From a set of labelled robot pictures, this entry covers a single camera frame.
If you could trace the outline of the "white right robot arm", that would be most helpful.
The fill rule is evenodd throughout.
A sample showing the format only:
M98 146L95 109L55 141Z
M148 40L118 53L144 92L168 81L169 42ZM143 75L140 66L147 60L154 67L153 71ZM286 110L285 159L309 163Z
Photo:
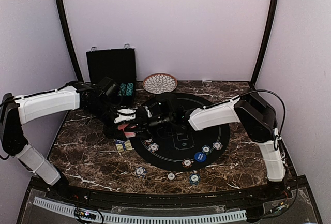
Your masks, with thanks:
M134 120L139 155L169 171L192 171L213 163L230 140L231 123L241 123L262 153L271 182L264 196L275 200L284 191L286 174L275 109L249 92L212 104L193 94L163 93L138 108Z

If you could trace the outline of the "blue tan chip stack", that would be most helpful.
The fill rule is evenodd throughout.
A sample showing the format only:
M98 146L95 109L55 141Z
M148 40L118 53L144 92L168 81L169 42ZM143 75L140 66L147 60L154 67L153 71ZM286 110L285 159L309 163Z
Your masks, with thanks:
M145 178L146 174L147 174L147 171L143 167L137 167L134 171L134 174L137 178Z

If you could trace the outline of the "blue green chip stack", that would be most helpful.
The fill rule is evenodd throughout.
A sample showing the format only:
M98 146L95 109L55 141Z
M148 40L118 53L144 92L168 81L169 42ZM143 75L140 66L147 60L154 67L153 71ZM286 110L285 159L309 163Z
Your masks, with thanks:
M198 185L200 182L201 178L198 174L194 173L189 176L189 182L192 185Z

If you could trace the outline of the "blue small blind button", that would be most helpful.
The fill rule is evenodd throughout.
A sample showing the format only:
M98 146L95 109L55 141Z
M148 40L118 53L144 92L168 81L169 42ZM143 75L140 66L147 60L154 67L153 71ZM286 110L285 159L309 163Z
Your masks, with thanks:
M197 152L194 155L194 159L197 162L204 162L206 160L206 154L204 152Z

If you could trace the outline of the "brown white chip stack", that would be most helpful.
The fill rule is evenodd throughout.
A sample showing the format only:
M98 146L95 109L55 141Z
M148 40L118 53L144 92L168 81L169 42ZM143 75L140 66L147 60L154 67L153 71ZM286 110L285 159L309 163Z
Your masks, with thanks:
M168 173L167 174L167 179L171 180L171 181L174 180L175 179L175 174L174 173Z

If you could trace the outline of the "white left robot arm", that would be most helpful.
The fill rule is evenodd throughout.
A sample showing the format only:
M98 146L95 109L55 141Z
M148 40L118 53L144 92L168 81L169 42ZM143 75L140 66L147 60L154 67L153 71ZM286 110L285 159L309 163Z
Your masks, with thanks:
M52 186L53 193L62 201L73 197L62 172L37 151L24 135L22 126L39 118L64 111L86 110L111 130L116 124L132 120L134 109L120 109L110 101L116 84L105 78L100 84L71 81L65 86L46 92L14 96L8 93L1 103L1 143L5 153Z

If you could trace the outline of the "red playing card deck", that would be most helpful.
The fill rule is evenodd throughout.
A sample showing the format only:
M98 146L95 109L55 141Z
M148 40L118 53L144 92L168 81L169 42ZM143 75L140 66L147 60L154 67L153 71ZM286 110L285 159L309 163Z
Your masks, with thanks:
M120 134L123 134L126 139L130 139L136 136L136 133L131 131L131 124L122 123L118 125L117 129L120 131Z

